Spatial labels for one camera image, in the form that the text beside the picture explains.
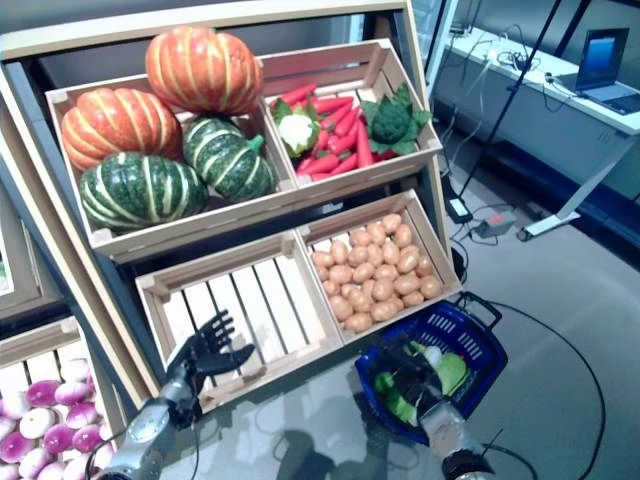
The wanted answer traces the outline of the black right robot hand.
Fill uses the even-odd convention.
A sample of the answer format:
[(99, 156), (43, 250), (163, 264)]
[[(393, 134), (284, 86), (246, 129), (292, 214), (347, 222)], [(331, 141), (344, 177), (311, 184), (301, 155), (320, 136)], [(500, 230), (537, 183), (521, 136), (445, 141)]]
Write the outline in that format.
[(399, 339), (381, 346), (381, 360), (394, 378), (401, 397), (422, 415), (442, 398), (442, 383), (426, 356), (426, 347)]

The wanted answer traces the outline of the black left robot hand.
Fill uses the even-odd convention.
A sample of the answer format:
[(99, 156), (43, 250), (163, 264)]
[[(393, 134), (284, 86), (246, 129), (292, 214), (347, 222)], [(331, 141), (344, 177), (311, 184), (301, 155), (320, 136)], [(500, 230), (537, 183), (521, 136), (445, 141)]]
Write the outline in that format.
[(166, 382), (182, 380), (197, 395), (207, 378), (240, 368), (254, 353), (255, 345), (233, 347), (231, 334), (234, 331), (229, 312), (217, 313), (177, 350), (167, 366)]

